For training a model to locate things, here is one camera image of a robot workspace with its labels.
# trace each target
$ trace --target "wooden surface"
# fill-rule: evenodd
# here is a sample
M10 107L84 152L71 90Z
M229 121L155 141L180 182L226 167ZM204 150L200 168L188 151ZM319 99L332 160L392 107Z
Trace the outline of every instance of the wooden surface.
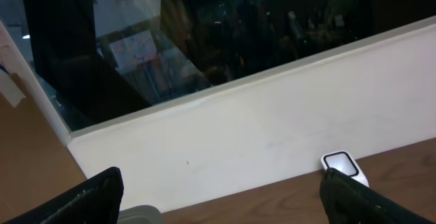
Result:
M0 94L0 223L85 180L17 75L27 96L13 108Z
M436 221L436 138L357 160L370 187ZM165 224L328 223L318 196L322 172L164 214Z

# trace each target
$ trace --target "glass pane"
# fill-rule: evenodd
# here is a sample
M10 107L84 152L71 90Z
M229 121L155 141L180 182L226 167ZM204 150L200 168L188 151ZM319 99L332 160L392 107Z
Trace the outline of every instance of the glass pane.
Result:
M436 14L436 0L0 0L72 130Z

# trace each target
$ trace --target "white wall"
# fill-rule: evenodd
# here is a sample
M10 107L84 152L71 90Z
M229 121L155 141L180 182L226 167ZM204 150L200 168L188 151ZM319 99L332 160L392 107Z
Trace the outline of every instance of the white wall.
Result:
M165 212L277 182L320 169L324 153L360 158L436 137L435 46L431 25L100 129L68 148L87 177L121 169L122 209Z

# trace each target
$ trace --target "poster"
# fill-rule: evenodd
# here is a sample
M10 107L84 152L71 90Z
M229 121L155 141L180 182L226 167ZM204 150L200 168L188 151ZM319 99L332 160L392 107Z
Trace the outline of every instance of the poster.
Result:
M137 33L110 44L119 69L132 68L157 56L157 49L150 30Z

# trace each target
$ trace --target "dark window glass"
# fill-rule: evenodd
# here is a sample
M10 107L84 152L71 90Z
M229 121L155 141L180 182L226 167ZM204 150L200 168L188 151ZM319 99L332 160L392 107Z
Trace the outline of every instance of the dark window glass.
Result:
M0 0L72 130L436 14L436 0Z

